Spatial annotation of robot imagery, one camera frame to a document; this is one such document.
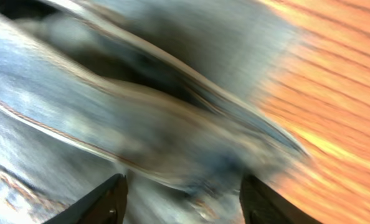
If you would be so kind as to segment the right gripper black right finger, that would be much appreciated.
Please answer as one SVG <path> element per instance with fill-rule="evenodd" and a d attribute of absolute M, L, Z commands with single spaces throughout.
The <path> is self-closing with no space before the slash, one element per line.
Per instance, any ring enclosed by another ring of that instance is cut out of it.
<path fill-rule="evenodd" d="M 321 224 L 253 175 L 243 177 L 239 199 L 246 224 Z"/>

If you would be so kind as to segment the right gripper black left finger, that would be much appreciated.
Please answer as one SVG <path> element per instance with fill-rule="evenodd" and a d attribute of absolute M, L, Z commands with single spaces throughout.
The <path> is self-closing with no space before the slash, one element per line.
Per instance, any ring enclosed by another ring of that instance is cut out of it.
<path fill-rule="evenodd" d="M 45 224 L 122 224 L 127 195 L 126 177 L 115 174 Z"/>

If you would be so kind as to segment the light blue denim jeans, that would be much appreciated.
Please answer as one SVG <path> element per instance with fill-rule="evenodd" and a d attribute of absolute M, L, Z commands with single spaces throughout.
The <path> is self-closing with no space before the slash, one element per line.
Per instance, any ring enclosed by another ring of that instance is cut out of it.
<path fill-rule="evenodd" d="M 0 223 L 115 174 L 125 223 L 230 223 L 310 157 L 251 103 L 296 29 L 258 1 L 0 1 Z"/>

